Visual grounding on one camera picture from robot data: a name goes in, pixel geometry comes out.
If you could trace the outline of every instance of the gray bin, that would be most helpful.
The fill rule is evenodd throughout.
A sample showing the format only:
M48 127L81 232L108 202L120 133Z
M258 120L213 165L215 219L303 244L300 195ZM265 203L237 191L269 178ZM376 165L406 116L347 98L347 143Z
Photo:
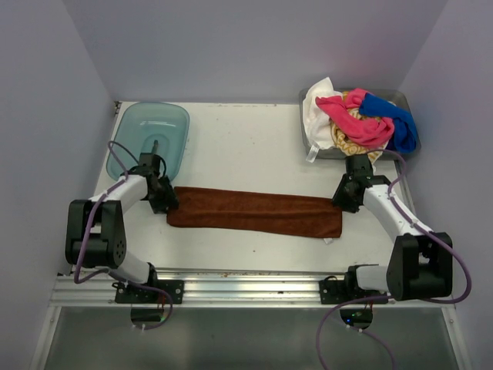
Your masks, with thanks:
M344 88L337 89L337 91L350 91L353 88ZM307 134L305 133L305 127L303 125L303 101L307 96L308 89L303 89L300 91L300 123L301 123L301 137L303 139L303 144L305 146L305 150L308 154L310 152L310 144L308 143ZM393 102L399 108L405 109L408 112L411 111L409 108L409 104L407 104L406 96L397 90L389 90L389 89L369 89L369 93L378 96L379 98L388 100L389 102ZM411 158L416 155L421 148L421 143L419 141L419 135L416 138L416 149L413 153L402 153L404 158ZM332 148L327 150L319 150L317 154L317 159L321 160L342 160L346 157L346 154L342 153L338 148ZM395 160L395 158L389 153L383 153L379 158L380 160Z

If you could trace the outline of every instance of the pile of clothes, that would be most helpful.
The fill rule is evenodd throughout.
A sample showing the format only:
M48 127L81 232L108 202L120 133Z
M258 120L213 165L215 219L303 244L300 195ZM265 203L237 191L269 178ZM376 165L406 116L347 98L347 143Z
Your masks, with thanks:
M307 160L319 150L338 148L347 155L372 149L411 153L418 134L412 115L366 90L338 92L327 77L313 85L303 101L303 124L311 145ZM381 152L368 154L372 163Z

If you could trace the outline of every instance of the pink towel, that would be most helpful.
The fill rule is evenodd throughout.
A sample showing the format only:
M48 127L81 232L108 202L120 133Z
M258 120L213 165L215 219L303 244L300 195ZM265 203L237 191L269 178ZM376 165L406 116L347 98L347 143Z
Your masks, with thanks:
M392 137L394 122L387 117L380 121L375 118L359 120L352 117L347 110L359 107L366 94L367 91L363 89L354 89L347 94L344 101L340 96L331 96L316 98L315 103L354 143L373 149Z

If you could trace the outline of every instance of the black clamp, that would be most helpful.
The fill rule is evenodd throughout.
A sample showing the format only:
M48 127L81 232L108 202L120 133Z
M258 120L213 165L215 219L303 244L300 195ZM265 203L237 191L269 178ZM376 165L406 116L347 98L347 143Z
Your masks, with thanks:
M164 172L159 177L161 163L164 165ZM155 214L166 214L168 209L176 209L179 206L178 197L171 186L171 181L166 175L166 162L155 153L141 153L139 164L130 169L129 175L139 175L146 178L147 197Z
M183 280L159 280L153 288L160 289L168 293L173 299L173 304L181 304L183 300ZM122 282L112 284L116 289L115 303L119 304L160 304L162 303L161 294L156 291L140 289L133 285L125 285Z
M318 282L321 304L340 304L358 298L381 296L379 291L365 291L357 286L356 269L363 265L350 266L344 279L328 276ZM379 299L375 304L386 304L388 299Z
M363 204L364 191L367 188L390 183L385 176L373 175L373 167L366 154L347 156L346 173L332 197L332 204L354 214Z

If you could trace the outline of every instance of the black mounting bracket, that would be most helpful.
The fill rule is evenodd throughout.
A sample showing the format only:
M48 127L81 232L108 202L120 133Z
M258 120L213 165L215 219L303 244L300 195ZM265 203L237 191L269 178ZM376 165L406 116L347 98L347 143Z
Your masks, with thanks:
M112 284L116 289L115 303L119 304L157 304L161 303L159 293L138 289L132 285L125 286L124 283ZM158 288L168 293L173 299L173 304L181 304L183 301L183 280L158 280L153 288Z
M321 304L340 304L358 298L381 296L379 291L364 291L357 286L356 269L359 266L351 266L344 274L344 279L339 280L331 275L318 282ZM388 299L379 299L375 304L386 304Z

